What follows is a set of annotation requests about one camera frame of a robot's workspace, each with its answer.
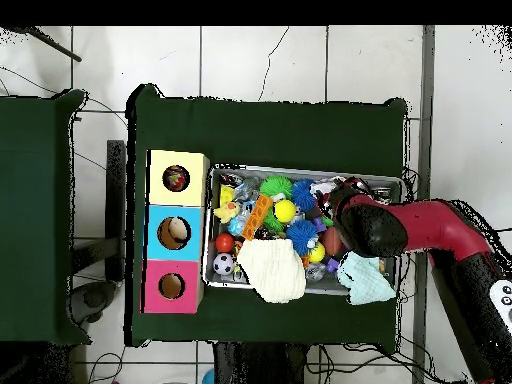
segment blue box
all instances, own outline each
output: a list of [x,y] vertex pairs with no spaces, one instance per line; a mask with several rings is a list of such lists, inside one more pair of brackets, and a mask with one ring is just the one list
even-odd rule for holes
[[[202,249],[204,208],[149,205],[147,259],[199,261]],[[182,218],[190,227],[190,239],[180,249],[170,250],[158,240],[158,227],[169,217]]]

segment pink box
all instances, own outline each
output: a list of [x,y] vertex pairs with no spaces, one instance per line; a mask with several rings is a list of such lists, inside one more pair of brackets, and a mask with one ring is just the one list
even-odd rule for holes
[[[178,274],[185,282],[183,292],[176,299],[168,299],[160,293],[158,284],[166,274]],[[146,269],[146,314],[195,314],[203,296],[199,261],[148,260]]]

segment green spiky ball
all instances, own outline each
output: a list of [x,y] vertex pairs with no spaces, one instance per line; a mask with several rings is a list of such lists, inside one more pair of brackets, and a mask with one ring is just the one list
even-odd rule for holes
[[273,208],[269,208],[267,215],[263,219],[263,225],[267,227],[267,229],[276,233],[280,233],[284,230],[284,225],[281,224],[275,217]]
[[292,198],[292,182],[281,175],[272,175],[261,183],[260,193],[268,197],[283,193],[287,200]]

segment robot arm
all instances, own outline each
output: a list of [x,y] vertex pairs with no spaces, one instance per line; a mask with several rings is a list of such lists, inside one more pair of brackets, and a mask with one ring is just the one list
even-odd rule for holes
[[473,378],[511,383],[512,281],[463,211],[441,200],[386,205],[361,180],[337,184],[317,200],[345,244],[365,257],[428,250],[440,294],[448,289],[441,298]]

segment blue spiky ball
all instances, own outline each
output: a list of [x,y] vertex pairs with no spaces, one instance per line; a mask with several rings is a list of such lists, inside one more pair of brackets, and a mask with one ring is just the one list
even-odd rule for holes
[[308,241],[316,237],[316,227],[311,221],[305,219],[296,221],[286,230],[286,238],[290,239],[293,248],[299,256],[306,256],[311,249],[308,248]]
[[300,210],[307,212],[315,207],[315,198],[309,192],[313,180],[299,180],[292,186],[292,202],[300,207]]

